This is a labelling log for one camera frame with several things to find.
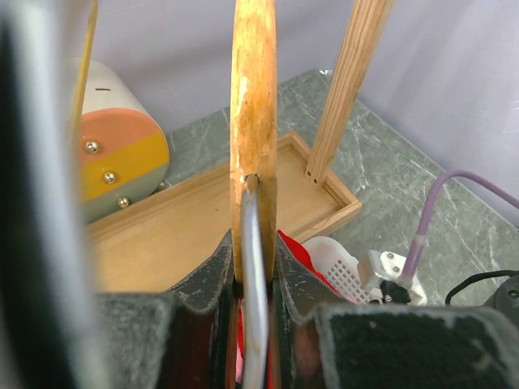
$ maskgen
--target wooden tray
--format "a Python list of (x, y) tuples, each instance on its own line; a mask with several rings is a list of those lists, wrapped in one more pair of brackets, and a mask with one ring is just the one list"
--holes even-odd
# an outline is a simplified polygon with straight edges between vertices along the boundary
[[(278, 141), (277, 226), (299, 242), (349, 221), (361, 203), (339, 177), (323, 188), (304, 177), (310, 148), (293, 131)], [(230, 228), (229, 163), (90, 224), (99, 288), (160, 292), (217, 248)]]

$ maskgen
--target blurred black object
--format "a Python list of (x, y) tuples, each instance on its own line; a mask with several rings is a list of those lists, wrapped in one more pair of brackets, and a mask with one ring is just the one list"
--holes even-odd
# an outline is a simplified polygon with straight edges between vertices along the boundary
[(519, 276), (501, 284), (484, 305), (498, 310), (519, 328)]

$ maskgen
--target wooden dowel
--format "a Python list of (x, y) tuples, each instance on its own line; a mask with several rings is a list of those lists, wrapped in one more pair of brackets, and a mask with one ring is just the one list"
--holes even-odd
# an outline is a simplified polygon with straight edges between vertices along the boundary
[(272, 279), (277, 201), (276, 12), (273, 0), (237, 0), (230, 91), (230, 198), (234, 274), (242, 282), (241, 203), (257, 175), (265, 279)]
[(72, 136), (74, 143), (78, 138), (79, 128), (81, 127), (81, 113), (83, 111), (84, 93), (87, 87), (88, 68), (90, 67), (90, 57), (92, 56), (92, 46), (94, 33), (97, 23), (97, 0), (92, 0), (90, 16), (88, 17), (87, 34), (84, 38), (83, 54), (81, 65), (79, 66), (78, 81), (75, 87), (74, 105), (72, 106)]
[(333, 72), (306, 178), (323, 185), (394, 0), (355, 0)]

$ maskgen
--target yellow stripe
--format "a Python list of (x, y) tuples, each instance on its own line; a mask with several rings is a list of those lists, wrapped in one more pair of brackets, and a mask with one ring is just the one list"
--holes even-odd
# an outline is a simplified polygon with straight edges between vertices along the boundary
[[(168, 162), (168, 144), (161, 132), (132, 143), (83, 166), (83, 201), (86, 202), (110, 192)], [(103, 175), (108, 172), (115, 173), (116, 180), (113, 184), (106, 184), (103, 181)]]

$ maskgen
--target white wall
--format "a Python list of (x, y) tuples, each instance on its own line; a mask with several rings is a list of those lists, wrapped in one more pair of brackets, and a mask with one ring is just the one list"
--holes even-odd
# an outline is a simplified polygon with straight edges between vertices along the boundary
[[(234, 2), (100, 3), (94, 59), (164, 130), (229, 104)], [(280, 82), (333, 67), (352, 4), (277, 0)], [(397, 0), (360, 98), (446, 169), (472, 169), (519, 196), (517, 0)], [(518, 212), (476, 193), (519, 224)]]
[[(445, 169), (519, 197), (519, 2), (397, 0), (361, 100)], [(519, 212), (467, 184), (519, 225)]]

